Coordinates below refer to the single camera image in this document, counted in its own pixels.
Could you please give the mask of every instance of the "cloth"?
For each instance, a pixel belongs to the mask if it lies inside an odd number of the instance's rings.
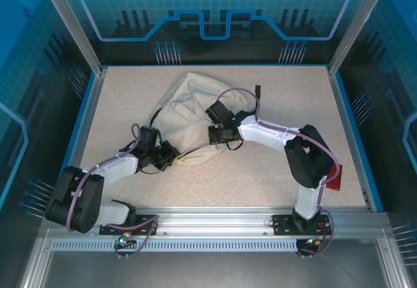
[[[152,127],[159,129],[163,140],[168,140],[181,154],[197,149],[177,161],[194,166],[217,156],[226,146],[210,145],[208,127],[213,125],[205,110],[215,103],[219,94],[230,87],[212,78],[187,73],[162,98],[155,109],[159,113]],[[234,114],[249,111],[248,101],[238,91],[221,98]]]

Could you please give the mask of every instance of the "table surface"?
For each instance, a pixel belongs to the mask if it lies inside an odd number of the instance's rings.
[[[188,72],[231,87],[261,85],[261,119],[299,128],[314,125],[343,165],[341,190],[325,189],[322,204],[365,205],[324,66],[111,66],[81,165],[96,164],[129,143],[131,125],[148,125],[158,102]],[[107,187],[103,199],[161,207],[291,206],[297,189],[285,154],[247,141],[238,151],[226,150],[198,166],[125,177]]]

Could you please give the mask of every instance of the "blue edge trim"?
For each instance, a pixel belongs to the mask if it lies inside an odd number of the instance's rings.
[[[65,154],[65,158],[64,158],[63,166],[61,168],[61,172],[66,166],[68,166],[72,150],[74,149],[74,145],[75,145],[77,136],[79,134],[79,128],[81,126],[81,121],[82,121],[83,116],[84,116],[85,108],[87,107],[87,101],[90,97],[91,88],[93,86],[94,79],[95,79],[95,75],[91,74],[89,84],[87,86],[87,90],[85,91],[83,102],[82,102],[81,107],[79,109],[77,121],[76,121],[76,124],[74,126],[74,130],[72,132],[70,143],[68,144],[68,149],[67,149],[66,154]],[[365,169],[365,174],[366,174],[366,177],[367,177],[367,180],[368,180],[368,183],[369,183],[369,189],[371,190],[372,198],[375,202],[375,209],[374,210],[376,210],[377,212],[384,212],[384,207],[382,206],[382,202],[381,202],[381,199],[379,197],[377,185],[375,184],[375,180],[374,180],[372,172],[371,172],[371,167],[369,165],[369,161],[368,161],[366,153],[365,153],[364,144],[362,143],[362,140],[360,138],[359,130],[358,130],[358,127],[355,123],[353,113],[352,113],[352,109],[351,109],[350,106],[348,106],[349,105],[349,100],[347,98],[346,90],[345,90],[345,87],[343,86],[343,82],[341,80],[341,76],[340,76],[339,72],[336,73],[336,80],[337,80],[338,86],[340,88],[341,97],[343,99],[343,105],[345,106],[345,108],[347,110],[347,115],[348,115],[348,118],[349,118],[349,122],[352,126],[354,140],[355,140],[356,144],[358,145],[359,155],[360,155],[360,158],[362,160],[362,164],[363,164],[364,169]]]
[[[77,137],[78,137],[78,134],[79,134],[79,129],[81,127],[81,122],[82,122],[83,117],[84,117],[85,108],[87,107],[87,103],[88,103],[89,98],[90,98],[91,89],[93,88],[93,83],[95,81],[95,78],[96,78],[96,74],[94,74],[94,72],[92,72],[91,75],[90,75],[89,84],[87,85],[87,88],[85,90],[83,102],[81,103],[81,106],[79,107],[77,120],[76,120],[76,123],[74,125],[74,129],[72,130],[70,143],[68,144],[68,148],[66,150],[64,161],[63,161],[63,166],[62,166],[62,168],[59,172],[59,176],[61,176],[61,173],[62,173],[63,169],[66,168],[70,163],[71,154],[72,154],[72,151],[74,150],[74,146],[76,144],[76,140],[77,140]]]
[[[349,105],[349,100],[347,98],[345,86],[343,85],[339,71],[336,72],[336,81],[340,89],[341,97],[343,99],[343,104],[347,111],[349,122],[351,123],[351,126],[352,126],[354,140],[356,144],[358,145],[360,159],[362,160],[362,165],[364,166],[367,181],[369,183],[369,189],[371,190],[372,198],[375,203],[374,210],[376,210],[377,212],[384,212],[384,207],[382,206],[382,202],[379,197],[377,185],[375,184],[375,179],[373,178],[373,175],[372,175],[371,166],[369,165],[369,161],[365,153],[364,144],[362,143],[362,139],[360,138],[359,129],[354,120],[352,108]]]

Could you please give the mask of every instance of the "red tag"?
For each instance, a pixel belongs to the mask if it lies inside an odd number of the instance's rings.
[[[333,189],[333,190],[337,190],[337,191],[339,191],[339,190],[340,190],[340,183],[341,183],[341,170],[342,170],[342,168],[343,168],[343,166],[342,166],[342,165],[340,165],[340,172],[339,172],[339,175],[338,175],[335,179],[331,180],[330,182],[328,182],[328,183],[326,184],[326,187],[327,187],[327,188],[330,188],[330,189]],[[335,174],[336,174],[336,165],[335,165],[335,164],[333,164],[333,165],[332,165],[332,169],[330,170],[330,174],[329,174],[329,175],[327,175],[327,178],[333,177],[333,175],[335,175]]]

